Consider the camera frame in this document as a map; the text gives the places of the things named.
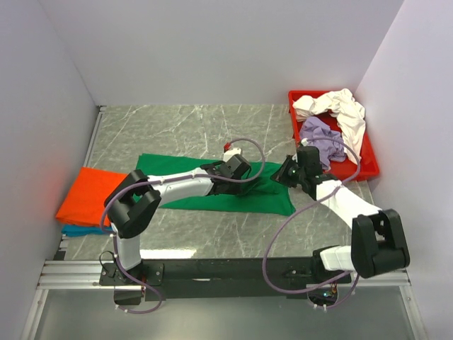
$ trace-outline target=folded cloth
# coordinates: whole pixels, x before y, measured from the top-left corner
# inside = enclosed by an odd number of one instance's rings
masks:
[[[298,121],[331,110],[331,116],[337,118],[338,126],[343,132],[345,144],[354,150],[354,153],[360,159],[360,150],[365,133],[365,108],[355,101],[351,91],[348,89],[332,91],[318,98],[302,96],[292,104],[292,107],[296,109]],[[348,159],[356,164],[354,156],[348,149],[346,154]]]
[[[105,230],[111,232],[112,228],[108,227]],[[68,237],[80,237],[85,235],[102,235],[104,232],[99,227],[82,227],[81,225],[64,225],[62,234]]]
[[[125,174],[81,168],[55,218],[64,225],[99,226],[105,199],[125,177]],[[104,225],[110,225],[108,218]]]
[[[163,156],[160,154],[143,154],[137,162],[137,169],[146,175],[169,175],[190,171],[203,164],[216,160],[195,159],[188,157]],[[256,174],[261,162],[251,162],[251,175]],[[271,213],[284,216],[291,215],[295,209],[289,199],[288,188],[270,179],[281,164],[266,162],[265,168],[255,181],[242,185],[240,195],[211,195],[189,197],[167,203],[163,208],[186,210],[215,210],[243,213]]]
[[[299,136],[301,140],[313,137],[330,137],[340,142],[343,141],[341,133],[332,131],[327,124],[317,117],[308,117],[305,120]],[[340,143],[335,143],[331,140],[314,140],[309,142],[309,145],[319,149],[319,160],[324,170],[330,169],[331,160],[343,162],[346,159],[344,147]]]

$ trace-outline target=white wall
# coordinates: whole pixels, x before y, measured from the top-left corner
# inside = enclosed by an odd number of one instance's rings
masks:
[[[405,0],[357,90],[382,177],[403,219],[409,275],[431,339],[453,333],[453,2]]]
[[[357,88],[402,0],[40,0],[97,104]]]
[[[36,0],[0,1],[0,338],[18,339],[96,107]]]

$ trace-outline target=orange cloth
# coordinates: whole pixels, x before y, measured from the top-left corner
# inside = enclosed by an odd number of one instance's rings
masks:
[[[68,225],[98,227],[105,199],[125,177],[126,174],[81,168],[55,218]],[[110,225],[108,218],[104,225]]]

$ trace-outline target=marble table surface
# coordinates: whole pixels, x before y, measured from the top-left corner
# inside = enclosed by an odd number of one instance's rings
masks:
[[[98,134],[88,166],[128,173],[142,153],[221,159],[222,147],[235,137],[250,137],[264,148],[268,161],[283,162],[294,154],[292,126],[286,105],[108,106],[101,111]],[[259,153],[238,143],[244,156]],[[372,202],[369,186],[348,187]],[[311,202],[301,189],[290,189],[296,208]],[[145,259],[259,257],[286,217],[271,214],[158,209],[142,233]],[[315,249],[349,244],[348,226],[319,205],[296,217],[277,239],[271,256],[311,256]],[[93,260],[112,250],[105,235],[69,240],[65,259]]]

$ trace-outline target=green towel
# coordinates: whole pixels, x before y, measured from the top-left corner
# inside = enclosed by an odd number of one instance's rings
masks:
[[[202,164],[215,162],[210,159],[163,156],[160,154],[142,154],[137,162],[137,169],[146,175],[170,175],[186,172]],[[251,162],[253,176],[258,172],[261,162]],[[163,208],[186,210],[233,211],[241,213],[270,213],[289,216],[295,209],[289,199],[288,188],[270,179],[280,168],[280,164],[266,162],[260,177],[242,186],[240,195],[211,195],[189,197],[167,203]]]

